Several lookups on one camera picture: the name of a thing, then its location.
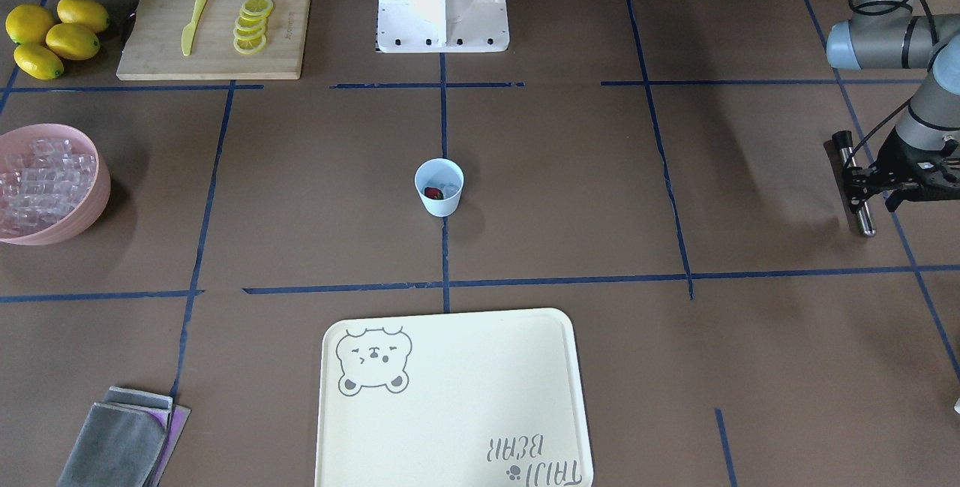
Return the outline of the second grey robot arm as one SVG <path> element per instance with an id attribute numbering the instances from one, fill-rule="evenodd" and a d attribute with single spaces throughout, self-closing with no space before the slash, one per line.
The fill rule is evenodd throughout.
<path id="1" fill-rule="evenodd" d="M 903 202 L 958 199 L 958 15 L 936 15 L 926 0 L 847 0 L 851 18 L 836 23 L 826 58 L 838 70 L 923 69 L 925 79 L 892 117 L 897 125 L 870 166 L 851 156 L 840 166 L 851 212 L 886 195 Z"/>

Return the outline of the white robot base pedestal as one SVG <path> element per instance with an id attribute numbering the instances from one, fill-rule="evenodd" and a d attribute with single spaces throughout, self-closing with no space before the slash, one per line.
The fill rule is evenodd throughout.
<path id="1" fill-rule="evenodd" d="M 377 0 L 380 53 L 500 53 L 510 45 L 506 0 Z"/>

